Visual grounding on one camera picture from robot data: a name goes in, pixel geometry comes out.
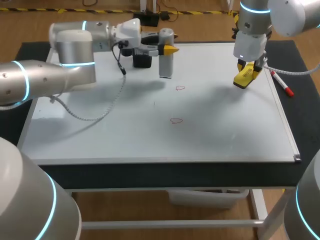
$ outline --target glowing blue ring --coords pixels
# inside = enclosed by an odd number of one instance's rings
[[[307,221],[305,220],[304,216],[302,215],[302,213],[301,213],[301,211],[300,211],[300,207],[299,207],[299,203],[298,203],[298,186],[296,187],[295,201],[296,201],[296,207],[298,208],[298,212],[299,212],[299,214],[300,214],[300,218],[302,219],[302,222],[304,223],[304,225],[306,226],[306,228],[309,230],[309,232],[310,232],[317,240],[320,240],[320,237],[318,237],[318,235],[311,229],[311,227],[309,227]]]
[[[81,67],[81,66],[90,66],[94,65],[95,62],[83,62],[83,63],[62,63],[61,65],[67,68]]]
[[[270,13],[270,10],[253,10],[253,9],[247,8],[246,6],[244,6],[242,4],[242,2],[240,2],[240,5],[244,10],[247,10],[248,12],[251,12],[254,14],[268,14],[268,13]]]
[[[41,232],[39,233],[39,235],[35,238],[35,240],[39,240],[43,237],[43,235],[45,234],[46,230],[49,227],[49,224],[52,220],[52,217],[54,216],[55,213],[55,209],[56,209],[56,204],[57,204],[57,190],[56,190],[56,186],[54,181],[52,180],[52,178],[47,174],[47,176],[49,177],[51,184],[52,184],[52,188],[53,188],[53,203],[52,203],[52,208],[51,208],[51,212],[49,214],[48,220],[46,221],[43,229],[41,230]]]
[[[87,21],[83,21],[82,23],[82,30],[86,30]]]
[[[29,77],[28,77],[26,69],[24,68],[24,66],[21,65],[20,62],[17,62],[17,61],[12,61],[12,62],[19,66],[19,68],[21,69],[21,71],[23,73],[23,76],[24,76],[24,80],[25,80],[25,95],[24,95],[24,98],[22,99],[22,101],[24,101],[24,100],[26,100],[28,98],[29,93],[30,93]]]

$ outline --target yellow and black tape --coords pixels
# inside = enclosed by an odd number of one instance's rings
[[[0,12],[80,12],[80,13],[97,13],[97,14],[133,14],[138,10],[93,10],[93,9],[73,9],[73,8],[22,8],[8,7],[0,8]],[[161,11],[161,13],[179,14],[179,15],[205,15],[205,14],[230,14],[228,11]]]
[[[235,26],[238,28],[239,12],[233,11],[232,12],[232,17],[233,17]]]

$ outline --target white cable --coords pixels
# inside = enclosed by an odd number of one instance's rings
[[[13,105],[10,106],[0,106],[0,111],[7,111],[7,110],[11,110],[11,109],[15,109],[17,107],[19,107],[20,105],[24,104],[27,101],[19,101]]]
[[[95,118],[85,118],[85,117],[80,117],[78,115],[76,115],[75,113],[73,113],[69,107],[58,97],[56,96],[48,96],[48,98],[50,98],[50,102],[51,103],[54,103],[55,101],[57,101],[58,103],[60,103],[62,105],[62,107],[64,107],[64,109],[74,118],[76,119],[79,119],[79,120],[82,120],[82,121],[99,121],[101,119],[103,119],[105,116],[107,116],[115,107],[116,105],[116,102],[118,101],[120,95],[121,95],[121,92],[126,84],[126,80],[127,80],[127,77],[126,75],[123,75],[123,81],[122,81],[122,85],[120,87],[120,90],[119,92],[117,93],[117,95],[115,96],[114,100],[112,101],[112,103],[110,104],[110,106],[105,110],[105,112],[101,115],[101,116],[98,116],[98,117],[95,117]]]
[[[265,64],[263,67],[265,69],[270,70],[270,71],[275,71],[276,73],[279,73],[279,74],[285,74],[285,75],[291,75],[291,76],[302,76],[302,75],[312,74],[315,71],[317,71],[318,69],[320,69],[320,63],[314,69],[311,69],[309,71],[303,71],[303,72],[283,71],[283,70],[279,70],[279,69],[276,69],[273,67],[269,67],[267,64]]]

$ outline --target red heart drawing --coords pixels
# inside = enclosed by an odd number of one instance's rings
[[[181,118],[171,118],[170,121],[172,124],[179,124],[182,123],[183,120]]]
[[[175,90],[179,91],[179,90],[183,90],[185,89],[185,86],[176,86]]]

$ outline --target whiteboard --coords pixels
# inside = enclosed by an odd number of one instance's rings
[[[267,70],[240,89],[234,43],[176,46],[172,79],[159,78],[157,57],[148,69],[122,57],[126,85],[98,123],[73,118],[49,98],[33,101],[21,150],[39,165],[294,161],[299,152]],[[60,97],[81,117],[104,112],[122,84],[111,52],[94,59],[97,87]]]

